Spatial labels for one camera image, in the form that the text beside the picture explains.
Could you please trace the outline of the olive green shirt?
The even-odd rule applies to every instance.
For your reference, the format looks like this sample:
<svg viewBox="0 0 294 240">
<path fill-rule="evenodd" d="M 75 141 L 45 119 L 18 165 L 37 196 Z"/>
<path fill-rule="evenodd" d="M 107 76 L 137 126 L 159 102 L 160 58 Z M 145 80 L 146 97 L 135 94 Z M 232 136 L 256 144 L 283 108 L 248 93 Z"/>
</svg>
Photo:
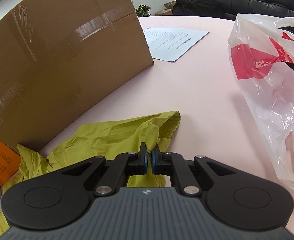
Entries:
<svg viewBox="0 0 294 240">
<path fill-rule="evenodd" d="M 95 156 L 113 160 L 121 153 L 138 152 L 141 144 L 165 151 L 180 120 L 179 111 L 171 111 L 82 124 L 46 157 L 18 145 L 18 172 L 2 187 L 0 237 L 13 225 L 44 231 L 77 221 L 92 205 L 104 170 Z"/>
</svg>

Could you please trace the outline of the white printed paper sheet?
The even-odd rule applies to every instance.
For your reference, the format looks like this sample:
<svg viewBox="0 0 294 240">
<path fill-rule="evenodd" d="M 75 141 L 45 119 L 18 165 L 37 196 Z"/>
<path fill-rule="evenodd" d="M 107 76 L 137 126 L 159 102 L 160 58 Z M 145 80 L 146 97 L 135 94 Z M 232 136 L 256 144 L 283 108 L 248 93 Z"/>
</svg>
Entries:
<svg viewBox="0 0 294 240">
<path fill-rule="evenodd" d="M 186 28 L 148 28 L 143 31 L 153 59 L 175 62 L 209 34 Z"/>
</svg>

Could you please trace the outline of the brown cardboard box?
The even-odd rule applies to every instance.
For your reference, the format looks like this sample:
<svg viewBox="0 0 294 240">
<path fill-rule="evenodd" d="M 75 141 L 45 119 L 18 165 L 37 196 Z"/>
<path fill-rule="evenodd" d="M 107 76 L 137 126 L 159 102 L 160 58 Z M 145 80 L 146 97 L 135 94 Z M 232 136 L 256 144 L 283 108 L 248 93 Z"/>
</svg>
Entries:
<svg viewBox="0 0 294 240">
<path fill-rule="evenodd" d="M 153 63 L 131 0 L 23 0 L 0 20 L 0 141 L 41 150 Z"/>
</svg>

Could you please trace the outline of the white red plastic bag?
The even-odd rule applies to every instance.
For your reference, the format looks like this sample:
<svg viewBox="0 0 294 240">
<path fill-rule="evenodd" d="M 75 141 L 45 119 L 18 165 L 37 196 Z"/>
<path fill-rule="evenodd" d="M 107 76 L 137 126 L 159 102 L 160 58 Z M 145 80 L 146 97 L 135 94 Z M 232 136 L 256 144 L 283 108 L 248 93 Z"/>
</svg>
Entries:
<svg viewBox="0 0 294 240">
<path fill-rule="evenodd" d="M 238 14 L 228 48 L 275 173 L 294 190 L 294 17 Z"/>
</svg>

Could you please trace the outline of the green potted plant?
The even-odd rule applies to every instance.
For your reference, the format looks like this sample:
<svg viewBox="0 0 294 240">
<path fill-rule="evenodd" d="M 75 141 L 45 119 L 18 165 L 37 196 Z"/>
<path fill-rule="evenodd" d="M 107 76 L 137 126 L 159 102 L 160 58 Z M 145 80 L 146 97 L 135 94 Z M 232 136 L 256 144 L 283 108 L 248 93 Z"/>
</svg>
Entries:
<svg viewBox="0 0 294 240">
<path fill-rule="evenodd" d="M 137 17 L 149 17 L 151 7 L 148 5 L 141 4 L 139 7 L 135 9 Z"/>
</svg>

